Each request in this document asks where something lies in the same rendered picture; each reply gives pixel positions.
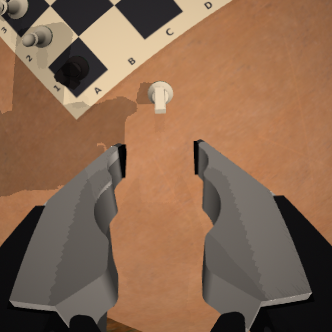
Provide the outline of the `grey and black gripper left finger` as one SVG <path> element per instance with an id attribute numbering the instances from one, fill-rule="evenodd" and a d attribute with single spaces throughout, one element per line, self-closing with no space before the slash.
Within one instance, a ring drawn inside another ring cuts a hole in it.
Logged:
<path id="1" fill-rule="evenodd" d="M 126 144 L 111 146 L 0 246 L 0 332 L 69 332 L 75 315 L 106 332 L 118 300 L 110 223 L 126 157 Z"/>

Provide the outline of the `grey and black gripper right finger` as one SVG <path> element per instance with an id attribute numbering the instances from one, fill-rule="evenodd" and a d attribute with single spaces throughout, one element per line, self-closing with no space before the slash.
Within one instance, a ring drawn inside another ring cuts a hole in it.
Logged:
<path id="1" fill-rule="evenodd" d="M 204 301 L 221 315 L 243 314 L 246 332 L 332 332 L 330 243 L 284 195 L 202 139 L 194 141 L 194 172 L 213 224 Z"/>

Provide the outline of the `black and cream chessboard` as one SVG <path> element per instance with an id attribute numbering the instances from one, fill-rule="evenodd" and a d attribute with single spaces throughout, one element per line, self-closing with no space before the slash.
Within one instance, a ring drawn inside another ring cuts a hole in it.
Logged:
<path id="1" fill-rule="evenodd" d="M 0 37 L 76 118 L 121 80 L 195 24 L 232 0 L 28 0 L 20 19 L 0 15 Z M 38 27 L 53 34 L 44 48 L 22 38 Z M 75 89 L 54 75 L 73 56 L 87 76 Z"/>

